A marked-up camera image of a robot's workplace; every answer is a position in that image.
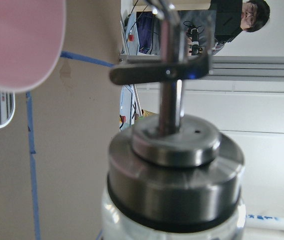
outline stainless steel cap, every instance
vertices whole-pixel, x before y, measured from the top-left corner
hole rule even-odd
[[[197,167],[218,155],[221,134],[208,121],[182,118],[179,133],[158,136],[158,117],[138,121],[133,127],[133,150],[145,160],[166,167]]]
[[[133,138],[128,128],[109,147],[108,190],[125,215],[147,227],[176,233],[206,230],[231,216],[240,198],[244,170],[243,154],[231,139],[220,134],[218,154],[207,164],[163,167],[136,154]]]

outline person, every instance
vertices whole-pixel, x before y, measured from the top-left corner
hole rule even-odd
[[[216,22],[215,27],[215,47],[213,54],[218,53],[227,42],[231,42],[240,32],[256,32],[260,30],[270,19],[270,7],[265,0],[249,0],[242,2],[241,0],[212,0],[211,6],[217,6],[209,10],[182,10],[178,11],[181,22],[184,24],[185,32],[190,27],[189,24],[198,28],[199,46],[206,46],[205,28],[207,18],[211,17]],[[225,12],[234,12],[233,21],[236,25],[236,30],[230,38],[228,35],[219,34],[223,32],[224,23],[228,19],[221,19]],[[159,20],[151,14],[151,12],[138,13],[137,30],[140,41],[140,52],[144,54],[160,55],[160,24]],[[152,27],[145,27],[143,19],[151,22]],[[191,45],[191,40],[188,38],[187,43]]]

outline white pipe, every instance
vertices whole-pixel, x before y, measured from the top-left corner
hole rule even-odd
[[[246,215],[245,226],[248,228],[284,231],[284,218],[248,214]]]

